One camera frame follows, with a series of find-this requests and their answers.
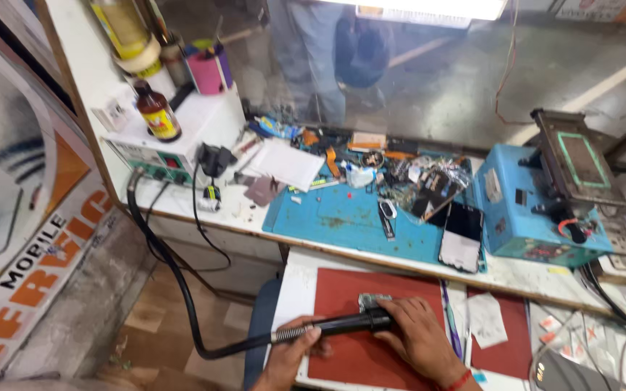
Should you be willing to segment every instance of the tiled floor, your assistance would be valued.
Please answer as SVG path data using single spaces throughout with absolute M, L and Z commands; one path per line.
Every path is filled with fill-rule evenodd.
M 193 276 L 185 273 L 185 278 L 207 348 L 247 336 L 252 307 L 217 298 Z M 106 382 L 147 391 L 243 388 L 245 353 L 215 361 L 197 354 L 182 295 L 165 264 L 156 267 L 115 343 L 119 360 L 97 373 Z

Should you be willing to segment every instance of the green gasket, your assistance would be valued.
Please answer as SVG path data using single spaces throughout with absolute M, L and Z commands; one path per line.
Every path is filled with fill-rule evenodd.
M 590 157 L 593 158 L 593 163 L 596 165 L 596 168 L 598 169 L 598 174 L 603 179 L 603 183 L 587 182 L 587 181 L 582 181 L 579 179 L 579 176 L 576 173 L 576 168 L 574 167 L 571 157 L 569 156 L 569 151 L 564 146 L 564 140 L 562 139 L 563 136 L 571 137 L 571 138 L 581 138 L 584 141 L 584 144 L 586 145 L 586 148 L 588 149 L 588 153 L 590 153 Z M 583 137 L 582 135 L 578 133 L 567 133 L 564 131 L 559 131 L 557 132 L 557 138 L 559 139 L 559 146 L 564 152 L 564 157 L 567 159 L 569 172 L 574 177 L 574 182 L 577 184 L 577 186 L 581 186 L 583 184 L 584 186 L 589 186 L 589 187 L 603 187 L 605 189 L 610 188 L 610 181 L 608 181 L 607 175 L 605 175 L 605 173 L 603 172 L 603 167 L 601 167 L 600 161 L 598 161 L 598 158 L 595 152 L 593 151 L 593 148 L 590 147 L 590 143 L 588 142 L 588 139 L 586 137 Z

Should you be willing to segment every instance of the blue silicone mat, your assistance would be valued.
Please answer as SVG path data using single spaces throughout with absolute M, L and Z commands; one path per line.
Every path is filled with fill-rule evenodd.
M 323 166 L 321 173 L 329 173 Z M 472 186 L 456 197 L 472 205 Z M 301 204 L 291 200 L 299 197 Z M 388 241 L 378 216 L 378 195 L 347 184 L 308 193 L 284 190 L 271 204 L 262 230 L 360 251 L 440 264 L 443 229 L 432 224 L 417 225 L 417 218 L 397 208 L 390 221 L 395 240 Z

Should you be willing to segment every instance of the red thread bracelet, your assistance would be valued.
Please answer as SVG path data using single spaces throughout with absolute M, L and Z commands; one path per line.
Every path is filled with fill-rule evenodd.
M 448 388 L 443 388 L 442 390 L 443 391 L 457 391 L 461 387 L 463 387 L 465 383 L 467 383 L 467 379 L 469 379 L 471 376 L 472 376 L 472 371 L 468 368 L 459 379 L 454 381 L 453 384 L 451 384 Z

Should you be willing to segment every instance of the white desk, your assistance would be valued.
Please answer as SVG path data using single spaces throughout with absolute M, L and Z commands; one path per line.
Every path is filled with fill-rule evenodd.
M 376 271 L 376 272 L 397 272 L 393 268 L 386 266 L 378 266 L 374 264 L 367 264 L 364 262 L 356 262 L 343 257 L 335 257 L 327 254 L 320 254 L 315 251 L 306 249 L 292 249 L 289 254 L 289 262 L 287 269 L 284 272 L 284 280 L 282 283 L 282 289 L 280 291 L 279 301 L 277 302 L 277 309 L 274 315 L 274 322 L 272 330 L 276 330 L 282 324 L 291 321 L 301 315 L 310 315 L 314 312 L 316 283 L 318 268 L 331 268 L 331 269 L 343 269 L 354 271 Z M 460 297 L 465 297 L 465 285 L 460 283 L 451 283 L 448 286 L 448 295 L 452 303 L 460 302 Z M 531 305 L 531 336 L 533 338 L 534 351 L 539 349 L 541 343 L 538 341 L 538 336 L 543 333 L 538 325 L 539 320 L 549 315 L 544 310 L 553 312 L 556 316 L 564 319 L 567 317 L 567 312 L 564 310 L 558 310 L 553 308 L 543 309 L 541 306 Z M 591 318 L 587 316 L 587 326 L 591 326 L 593 322 L 604 324 L 604 320 Z M 605 333 L 610 334 L 614 340 L 617 352 L 621 351 L 622 343 L 624 343 L 626 335 L 617 331 L 614 327 L 606 327 Z M 613 355 L 618 356 L 619 353 L 612 352 Z M 521 379 L 507 377 L 504 375 L 484 371 L 486 382 L 481 383 L 480 386 L 485 391 L 508 391 L 508 390 L 528 390 L 527 381 Z M 625 366 L 624 377 L 626 382 L 626 354 L 625 354 Z M 351 385 L 346 383 L 338 383 L 334 381 L 323 381 L 319 379 L 313 379 L 308 377 L 308 358 L 304 358 L 299 368 L 296 382 L 304 386 L 315 386 L 324 389 L 341 390 L 341 391 L 382 391 L 384 388 L 374 388 L 369 386 Z
M 253 153 L 256 153 L 256 150 L 249 151 L 249 154 Z M 247 161 L 248 157 L 248 155 L 244 156 L 241 161 Z M 471 161 L 473 171 L 476 171 L 482 164 L 481 159 L 471 159 Z M 341 255 L 372 264 L 381 264 L 396 269 L 445 278 L 482 289 L 517 294 L 543 303 L 582 308 L 605 315 L 610 314 L 605 302 L 585 288 L 578 276 L 569 272 L 568 269 L 559 266 L 550 266 L 548 264 L 527 262 L 513 258 L 493 257 L 487 254 L 488 272 L 471 275 L 439 264 L 428 264 L 400 257 L 263 232 L 262 224 L 268 208 L 257 207 L 250 209 L 253 202 L 243 196 L 246 187 L 241 185 L 226 186 L 225 184 L 233 177 L 233 172 L 238 169 L 239 164 L 229 167 L 221 178 L 216 181 L 217 186 L 221 189 L 222 209 L 216 213 L 199 211 L 199 218 L 205 225 L 258 236 L 292 246 Z M 137 202 L 140 207 L 147 209 L 160 188 L 160 182 L 141 180 L 136 191 Z M 160 223 L 159 216 L 190 223 L 194 222 L 191 190 L 170 186 L 154 206 L 154 214 L 156 217 L 152 217 L 152 220 L 155 220 L 156 224 Z M 199 235 L 194 227 L 186 228 L 182 230 L 184 231 L 181 233 L 182 235 Z M 626 287 L 605 283 L 602 285 L 609 292 L 609 295 L 626 309 Z

